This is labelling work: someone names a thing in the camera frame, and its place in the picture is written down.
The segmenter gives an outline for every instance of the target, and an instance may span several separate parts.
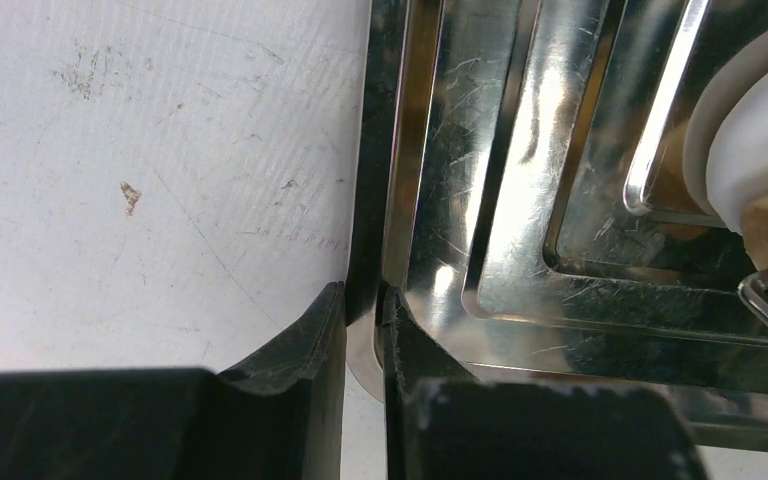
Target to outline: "brown speck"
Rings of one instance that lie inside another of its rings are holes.
[[[134,214],[134,207],[137,206],[137,202],[140,201],[140,197],[143,194],[130,186],[128,182],[119,184],[119,189],[122,190],[122,195],[125,196],[125,201],[128,202],[128,206],[125,207],[125,215],[130,217]]]

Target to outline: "stain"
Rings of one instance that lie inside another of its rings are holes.
[[[66,66],[53,69],[51,74],[78,98],[89,100],[102,95],[106,88],[124,87],[125,81],[130,80],[133,67],[113,45],[93,50],[75,40],[73,46],[74,57],[62,62]]]
[[[125,207],[125,215],[131,216],[134,214],[134,207],[137,206],[137,202],[140,201],[140,197],[143,194],[135,190],[134,187],[128,184],[128,182],[122,182],[119,184],[119,189],[122,190],[122,195],[125,196],[125,201],[128,205]]]

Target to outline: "reflective metal surface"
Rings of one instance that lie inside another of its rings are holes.
[[[364,124],[364,135],[387,139],[392,161],[375,172],[391,183],[384,199],[358,186],[355,230],[371,230],[358,208],[386,211],[378,228],[392,248],[355,237],[350,265],[379,260],[379,276],[357,294],[402,286],[420,325],[479,376],[643,382],[670,396],[706,443],[768,450],[768,329],[734,293],[753,271],[741,239],[624,205],[685,6],[411,2],[430,18],[406,21],[439,34],[433,82],[401,77],[400,88],[418,87],[400,91],[399,122]],[[768,28],[764,0],[709,0],[697,13],[649,180],[653,210],[699,213],[681,175],[683,129],[707,81]],[[416,36],[400,38],[403,66],[412,49],[427,58]],[[364,118],[375,93],[368,83]],[[397,134],[406,120],[422,142]],[[367,173],[369,158],[362,143]],[[380,398],[371,303],[350,312],[349,363]]]
[[[664,65],[658,90],[649,110],[646,127],[643,129],[634,157],[631,159],[631,166],[629,166],[623,186],[625,208],[635,215],[645,215],[652,212],[652,206],[649,204],[649,187],[651,185],[650,179],[654,175],[655,157],[658,154],[661,135],[664,133],[664,127],[670,115],[670,108],[676,100],[678,87],[693,51],[693,45],[696,43],[696,37],[699,35],[702,19],[708,11],[709,3],[709,0],[688,0],[679,20],[678,30],[673,38],[667,63]],[[707,215],[683,215],[657,210],[655,212],[660,213],[663,217],[672,215],[672,218],[662,219],[677,223],[697,223],[712,226],[718,226],[717,224],[720,223]]]

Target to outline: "scratched white surface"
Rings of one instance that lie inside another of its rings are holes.
[[[367,22],[366,0],[0,0],[0,370],[222,369],[343,279]],[[384,478],[383,408],[346,384],[343,478]]]

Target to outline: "metal tray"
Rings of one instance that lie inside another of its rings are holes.
[[[696,100],[766,29],[766,0],[373,0],[358,380],[381,398],[396,285],[480,377],[644,383],[700,442],[768,451],[768,329],[734,293],[753,267],[681,175]]]

